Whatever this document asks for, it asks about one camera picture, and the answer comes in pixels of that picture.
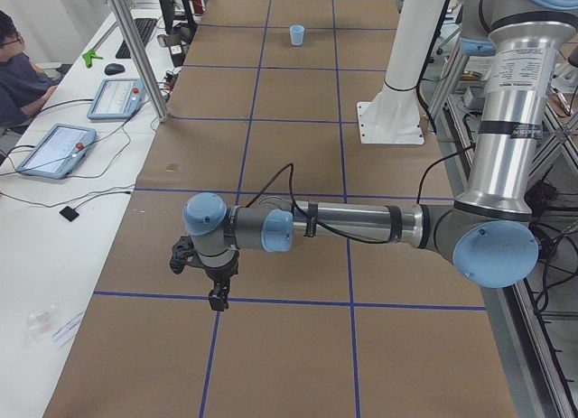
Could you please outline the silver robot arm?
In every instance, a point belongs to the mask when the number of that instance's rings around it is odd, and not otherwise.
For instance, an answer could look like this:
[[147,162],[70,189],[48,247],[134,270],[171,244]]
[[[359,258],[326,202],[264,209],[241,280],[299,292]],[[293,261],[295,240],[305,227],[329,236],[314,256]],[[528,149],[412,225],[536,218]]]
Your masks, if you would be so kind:
[[486,288],[524,279],[538,258],[525,201],[530,166],[556,55],[576,32],[577,0],[464,1],[462,51],[487,53],[493,62],[466,189],[452,205],[379,208],[255,196],[228,206],[204,192],[183,208],[186,233],[173,246],[172,270],[204,270],[213,282],[210,307],[224,311],[241,250],[285,252],[295,231],[306,237],[326,231],[435,252]]

